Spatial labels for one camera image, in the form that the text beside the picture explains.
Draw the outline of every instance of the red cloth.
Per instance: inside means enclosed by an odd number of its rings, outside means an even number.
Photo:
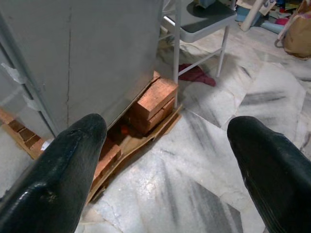
[[[191,66],[192,64],[182,64],[179,65],[178,71]],[[190,81],[190,82],[201,82],[210,86],[216,86],[216,82],[213,78],[206,75],[199,66],[195,66],[191,70],[188,70],[186,73],[178,77],[179,80]]]

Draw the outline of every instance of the pink object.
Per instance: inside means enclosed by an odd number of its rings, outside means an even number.
[[[179,65],[178,71],[191,66],[192,64],[182,64]],[[216,86],[216,82],[213,78],[206,75],[199,66],[195,66],[191,70],[188,70],[186,73],[178,77],[179,80],[190,81],[190,82],[201,82],[210,86]]]
[[[289,19],[288,18],[278,18],[276,24],[285,25]]]

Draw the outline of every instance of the beige bag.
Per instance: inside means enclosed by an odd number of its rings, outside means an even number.
[[[308,59],[311,57],[311,1],[303,0],[297,11],[286,23],[278,35],[283,41],[284,50],[295,57]]]

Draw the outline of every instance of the metal panel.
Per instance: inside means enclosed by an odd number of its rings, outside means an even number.
[[[108,125],[152,78],[162,0],[3,0],[5,48],[55,134],[89,113]]]

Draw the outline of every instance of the marble floor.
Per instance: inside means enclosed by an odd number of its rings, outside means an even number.
[[[223,31],[181,45],[180,63],[220,46]],[[311,158],[311,61],[274,47],[276,34],[232,26],[216,87],[180,81],[182,118],[150,145],[89,204],[77,233],[263,233],[244,187],[226,128],[231,118],[255,116],[285,134]],[[218,57],[201,68],[215,76]],[[159,43],[156,69],[172,76],[173,48]]]

